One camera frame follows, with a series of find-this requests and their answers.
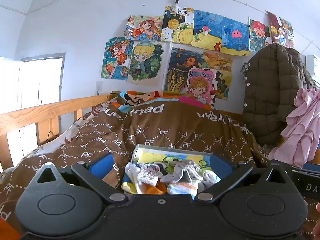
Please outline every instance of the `brown quilt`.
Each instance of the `brown quilt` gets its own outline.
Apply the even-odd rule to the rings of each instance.
[[[74,136],[65,138],[65,144],[52,153],[43,154],[38,149],[5,177],[0,183],[1,217],[19,233],[23,232],[14,214],[15,204],[36,171],[47,161],[58,168],[69,167],[77,161],[90,162],[110,152],[114,166],[103,180],[113,187],[120,185],[124,167],[136,144],[210,152],[235,163],[266,165],[265,158],[257,151],[254,136],[243,124],[222,116],[218,110],[192,104],[179,97],[163,95],[151,101],[150,97],[119,96],[103,107],[98,106],[102,111],[83,117],[82,126],[77,122],[72,128],[76,129]],[[314,223],[312,220],[306,227],[307,235]]]

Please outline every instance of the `bed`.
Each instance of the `bed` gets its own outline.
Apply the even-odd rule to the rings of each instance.
[[[82,116],[81,109],[90,106],[92,112]],[[58,133],[58,116],[69,112],[74,112],[72,127],[11,168],[6,133],[36,123],[38,140],[43,142],[49,131]],[[245,161],[258,167],[268,162],[242,123],[241,114],[211,109],[185,94],[116,91],[22,109],[0,115],[0,163],[7,169],[0,177],[0,209],[6,224],[18,235],[22,233],[14,207],[43,163],[53,162],[63,168],[77,161],[90,163],[108,154],[113,163],[99,177],[119,187],[137,144],[215,153],[234,163]]]

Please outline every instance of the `black device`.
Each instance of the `black device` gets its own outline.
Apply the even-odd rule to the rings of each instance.
[[[91,174],[86,163],[45,163],[16,205],[22,240],[303,239],[320,172],[273,160],[238,164],[217,184],[190,195],[132,195]]]

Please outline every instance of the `wooden bed rail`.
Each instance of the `wooden bed rail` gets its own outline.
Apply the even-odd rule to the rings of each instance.
[[[112,99],[114,94],[77,98],[57,103],[34,106],[6,114],[0,114],[0,165],[3,170],[12,167],[7,133],[29,124],[36,124],[38,145],[59,133],[59,116],[74,112],[74,122],[82,116],[82,109],[96,106]]]

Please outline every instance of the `drawing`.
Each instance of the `drawing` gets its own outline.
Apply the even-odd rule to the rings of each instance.
[[[133,44],[128,83],[158,86],[162,45],[155,42],[135,41]]]
[[[249,50],[257,52],[272,43],[269,27],[259,21],[249,19],[250,43]]]
[[[214,106],[217,89],[217,70],[209,68],[192,68],[188,73],[187,94],[199,102]]]
[[[104,51],[101,78],[128,79],[128,65],[133,41],[115,37],[107,41]]]
[[[232,57],[219,52],[205,51],[202,67],[231,72]]]
[[[124,36],[130,40],[160,41],[163,16],[131,15]]]
[[[294,35],[291,23],[267,11],[271,25],[273,43],[279,43],[288,48],[294,48]]]
[[[231,55],[249,55],[249,27],[235,20],[222,18],[221,52]]]
[[[182,14],[173,13],[173,7],[166,6],[161,31],[161,41],[190,44],[193,38],[193,9],[183,8]]]
[[[185,93],[189,70],[201,68],[203,55],[185,49],[172,48],[165,91]]]
[[[204,11],[194,11],[193,40],[194,47],[220,50],[222,38],[222,16]]]
[[[228,99],[229,87],[231,83],[231,72],[219,70],[216,73],[217,90],[216,98]]]

